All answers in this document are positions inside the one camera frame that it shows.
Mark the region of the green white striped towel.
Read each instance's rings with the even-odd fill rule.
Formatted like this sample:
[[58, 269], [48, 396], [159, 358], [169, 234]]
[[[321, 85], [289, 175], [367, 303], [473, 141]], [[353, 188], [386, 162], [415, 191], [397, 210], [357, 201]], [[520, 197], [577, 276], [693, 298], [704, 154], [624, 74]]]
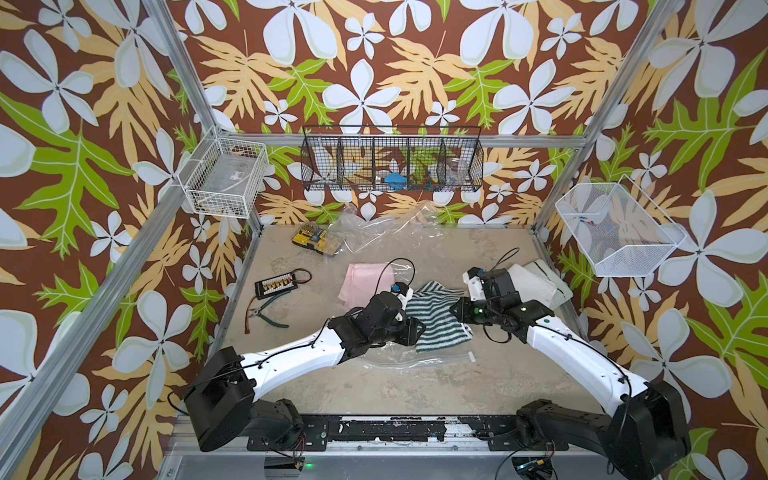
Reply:
[[419, 353], [451, 348], [473, 339], [471, 328], [461, 323], [450, 309], [462, 298], [459, 290], [429, 281], [408, 301], [406, 314], [419, 320], [425, 331], [416, 342]]

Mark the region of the pink towel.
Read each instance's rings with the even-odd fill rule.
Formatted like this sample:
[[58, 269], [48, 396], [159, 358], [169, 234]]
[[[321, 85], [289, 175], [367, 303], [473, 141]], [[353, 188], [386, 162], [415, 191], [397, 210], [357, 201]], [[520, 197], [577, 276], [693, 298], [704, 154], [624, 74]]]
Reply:
[[352, 263], [347, 268], [338, 298], [345, 310], [365, 307], [376, 293], [389, 291], [394, 283], [391, 265]]

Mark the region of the clear plastic vacuum bag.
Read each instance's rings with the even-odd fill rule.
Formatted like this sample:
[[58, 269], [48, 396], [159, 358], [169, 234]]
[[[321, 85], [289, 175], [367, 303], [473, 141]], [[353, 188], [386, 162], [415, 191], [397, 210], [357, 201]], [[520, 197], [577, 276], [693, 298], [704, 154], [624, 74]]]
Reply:
[[[338, 295], [347, 268], [352, 263], [391, 265], [395, 283], [410, 285], [414, 293], [427, 282], [437, 281], [447, 288], [461, 291], [463, 296], [467, 294], [462, 282], [466, 263], [459, 259], [455, 251], [457, 246], [463, 245], [460, 238], [462, 232], [439, 225], [436, 208], [430, 203], [417, 205], [402, 215], [373, 220], [365, 220], [357, 215], [356, 210], [348, 208], [330, 225], [329, 232], [344, 238], [340, 251], [325, 258], [334, 296], [343, 312], [347, 310]], [[416, 345], [388, 344], [369, 350], [358, 362], [366, 368], [386, 370], [469, 363], [475, 360], [470, 341], [425, 353], [417, 352]]]

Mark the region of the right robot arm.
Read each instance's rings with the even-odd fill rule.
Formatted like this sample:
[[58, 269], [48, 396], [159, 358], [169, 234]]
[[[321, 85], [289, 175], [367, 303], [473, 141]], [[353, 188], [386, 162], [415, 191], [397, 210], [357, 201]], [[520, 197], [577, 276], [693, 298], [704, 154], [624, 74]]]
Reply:
[[511, 438], [523, 448], [552, 441], [606, 458], [627, 479], [652, 479], [692, 451], [680, 393], [651, 383], [581, 339], [538, 300], [523, 301], [508, 271], [474, 267], [468, 294], [450, 309], [461, 323], [500, 327], [544, 354], [598, 402], [599, 414], [536, 400], [515, 414]]

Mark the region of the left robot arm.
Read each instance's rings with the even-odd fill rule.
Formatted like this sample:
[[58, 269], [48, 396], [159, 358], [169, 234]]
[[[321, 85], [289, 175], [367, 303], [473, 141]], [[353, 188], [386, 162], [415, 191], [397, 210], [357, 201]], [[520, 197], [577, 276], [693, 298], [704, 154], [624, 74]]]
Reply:
[[335, 367], [388, 344], [413, 346], [426, 326], [406, 313], [414, 291], [403, 282], [373, 295], [364, 307], [326, 320], [317, 332], [271, 350], [217, 351], [183, 396], [198, 447], [217, 450], [240, 436], [266, 449], [298, 446], [305, 424], [295, 405], [263, 397], [316, 370]]

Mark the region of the white folded towel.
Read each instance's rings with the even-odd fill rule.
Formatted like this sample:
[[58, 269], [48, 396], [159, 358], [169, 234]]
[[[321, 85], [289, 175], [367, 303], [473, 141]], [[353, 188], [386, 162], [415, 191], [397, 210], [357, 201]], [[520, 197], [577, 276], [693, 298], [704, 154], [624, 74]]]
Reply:
[[573, 298], [573, 291], [543, 260], [514, 264], [508, 273], [522, 302], [536, 300], [554, 310]]

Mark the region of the yellow black screwdriver bit case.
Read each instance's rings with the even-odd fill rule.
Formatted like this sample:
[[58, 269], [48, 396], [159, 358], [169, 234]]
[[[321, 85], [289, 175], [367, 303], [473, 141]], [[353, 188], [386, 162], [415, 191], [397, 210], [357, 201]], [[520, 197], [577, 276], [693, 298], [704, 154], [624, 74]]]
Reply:
[[314, 222], [302, 224], [291, 241], [294, 245], [325, 256], [335, 256], [341, 249], [344, 238]]

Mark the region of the black parallel charging board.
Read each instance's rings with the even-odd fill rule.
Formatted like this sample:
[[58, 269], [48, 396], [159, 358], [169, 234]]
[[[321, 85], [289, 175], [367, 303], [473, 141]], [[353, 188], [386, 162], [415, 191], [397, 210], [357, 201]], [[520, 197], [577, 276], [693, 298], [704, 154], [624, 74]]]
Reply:
[[296, 268], [284, 274], [258, 280], [254, 284], [255, 296], [258, 300], [279, 296], [296, 290], [313, 278], [312, 273], [304, 268]]

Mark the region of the white mesh basket right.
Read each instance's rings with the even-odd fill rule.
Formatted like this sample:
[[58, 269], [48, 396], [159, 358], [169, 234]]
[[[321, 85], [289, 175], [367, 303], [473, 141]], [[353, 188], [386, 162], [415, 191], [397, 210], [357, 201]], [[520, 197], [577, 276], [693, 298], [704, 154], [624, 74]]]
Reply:
[[646, 277], [687, 238], [684, 227], [626, 175], [616, 182], [584, 180], [555, 208], [598, 277]]

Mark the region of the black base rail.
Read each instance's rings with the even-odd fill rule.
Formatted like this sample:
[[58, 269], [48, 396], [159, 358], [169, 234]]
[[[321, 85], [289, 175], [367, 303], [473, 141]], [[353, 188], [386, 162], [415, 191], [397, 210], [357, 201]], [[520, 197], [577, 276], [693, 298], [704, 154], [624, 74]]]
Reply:
[[407, 448], [427, 451], [564, 451], [562, 441], [524, 439], [514, 415], [305, 415], [296, 433], [271, 441], [253, 427], [245, 430], [247, 449], [287, 453], [333, 450], [375, 451]]

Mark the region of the green handled pliers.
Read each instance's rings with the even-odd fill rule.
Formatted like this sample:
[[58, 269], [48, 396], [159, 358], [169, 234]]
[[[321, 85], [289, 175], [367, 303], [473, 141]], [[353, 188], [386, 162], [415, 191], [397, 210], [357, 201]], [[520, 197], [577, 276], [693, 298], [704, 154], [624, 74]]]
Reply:
[[250, 321], [252, 318], [259, 318], [263, 320], [265, 323], [267, 323], [268, 325], [275, 328], [287, 329], [289, 327], [288, 324], [273, 320], [265, 313], [266, 309], [268, 309], [278, 299], [281, 299], [284, 296], [285, 296], [285, 293], [280, 293], [278, 295], [264, 297], [264, 298], [260, 298], [256, 295], [252, 296], [246, 307], [246, 313], [244, 317], [244, 333], [246, 335], [251, 333]]

